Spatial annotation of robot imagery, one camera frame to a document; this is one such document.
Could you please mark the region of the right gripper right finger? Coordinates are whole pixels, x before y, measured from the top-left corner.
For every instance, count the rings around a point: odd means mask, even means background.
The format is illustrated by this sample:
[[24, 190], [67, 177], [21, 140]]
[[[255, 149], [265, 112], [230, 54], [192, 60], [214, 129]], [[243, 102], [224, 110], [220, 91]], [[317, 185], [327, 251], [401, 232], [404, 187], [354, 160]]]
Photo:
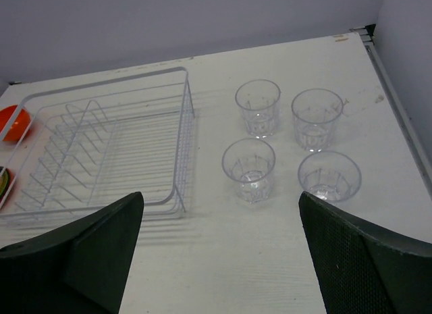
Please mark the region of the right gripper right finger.
[[309, 192], [298, 206], [327, 313], [431, 312], [431, 244]]

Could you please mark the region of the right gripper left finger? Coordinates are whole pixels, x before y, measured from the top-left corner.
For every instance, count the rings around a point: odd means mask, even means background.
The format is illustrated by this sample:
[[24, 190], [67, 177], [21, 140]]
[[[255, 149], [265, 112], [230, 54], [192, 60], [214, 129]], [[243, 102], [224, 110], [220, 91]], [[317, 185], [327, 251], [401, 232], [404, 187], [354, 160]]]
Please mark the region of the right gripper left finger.
[[118, 313], [144, 211], [141, 192], [1, 248], [2, 313]]

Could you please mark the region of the orange bowl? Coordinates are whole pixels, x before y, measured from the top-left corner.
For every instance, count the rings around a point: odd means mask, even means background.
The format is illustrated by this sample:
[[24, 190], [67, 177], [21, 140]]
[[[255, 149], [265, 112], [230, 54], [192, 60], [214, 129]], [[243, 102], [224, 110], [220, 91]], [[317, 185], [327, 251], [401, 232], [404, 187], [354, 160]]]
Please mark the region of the orange bowl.
[[[16, 108], [17, 105], [10, 105], [9, 107], [1, 110], [2, 130], [5, 128], [7, 121], [10, 119]], [[22, 109], [14, 123], [11, 125], [7, 134], [3, 138], [3, 142], [18, 142], [19, 139], [21, 139], [21, 137], [24, 135], [24, 132], [26, 131], [30, 122], [30, 114], [25, 109]]]

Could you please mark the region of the green plate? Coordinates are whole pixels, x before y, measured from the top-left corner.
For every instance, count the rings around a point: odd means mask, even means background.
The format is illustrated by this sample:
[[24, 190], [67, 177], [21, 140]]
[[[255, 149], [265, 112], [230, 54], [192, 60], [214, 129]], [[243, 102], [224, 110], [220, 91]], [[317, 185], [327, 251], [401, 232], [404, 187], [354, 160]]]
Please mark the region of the green plate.
[[9, 173], [8, 169], [5, 169], [2, 171], [1, 174], [1, 185], [0, 185], [0, 197], [3, 198], [5, 193], [7, 192], [7, 189], [9, 187], [9, 184], [11, 182], [11, 175]]

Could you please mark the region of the clear glass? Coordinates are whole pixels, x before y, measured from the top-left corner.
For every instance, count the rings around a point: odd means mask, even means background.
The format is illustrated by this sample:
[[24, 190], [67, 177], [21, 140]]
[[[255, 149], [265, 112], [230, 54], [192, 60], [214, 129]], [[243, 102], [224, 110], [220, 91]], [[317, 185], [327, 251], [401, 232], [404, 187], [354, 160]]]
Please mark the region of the clear glass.
[[249, 203], [260, 203], [270, 197], [275, 163], [273, 147], [258, 138], [233, 142], [221, 160], [223, 172], [234, 184], [236, 194]]
[[298, 166], [301, 188], [328, 203], [342, 203], [357, 194], [362, 184], [359, 166], [337, 151], [320, 151], [305, 157]]
[[291, 110], [299, 146], [312, 153], [327, 149], [335, 136], [343, 109], [342, 98], [331, 90], [310, 88], [298, 93]]
[[235, 102], [249, 135], [266, 138], [277, 131], [280, 98], [279, 86], [267, 79], [251, 80], [238, 88]]

